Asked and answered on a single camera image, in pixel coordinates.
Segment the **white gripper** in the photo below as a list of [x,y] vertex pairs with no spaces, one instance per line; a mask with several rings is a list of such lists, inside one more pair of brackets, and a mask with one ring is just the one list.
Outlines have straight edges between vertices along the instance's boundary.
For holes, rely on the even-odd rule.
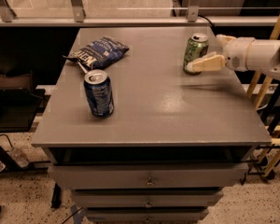
[[218,44],[223,48],[223,55],[203,56],[187,64],[186,68],[190,73],[202,71],[218,71],[225,64],[230,70],[247,71],[246,56],[254,37],[235,38],[230,35],[216,35]]

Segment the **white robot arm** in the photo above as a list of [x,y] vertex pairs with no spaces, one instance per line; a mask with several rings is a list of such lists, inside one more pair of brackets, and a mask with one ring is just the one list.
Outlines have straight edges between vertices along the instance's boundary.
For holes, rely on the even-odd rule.
[[227,67],[238,72],[260,71],[280,81],[280,40],[218,35],[217,42],[222,48],[221,54],[210,52],[189,62],[186,70],[199,73]]

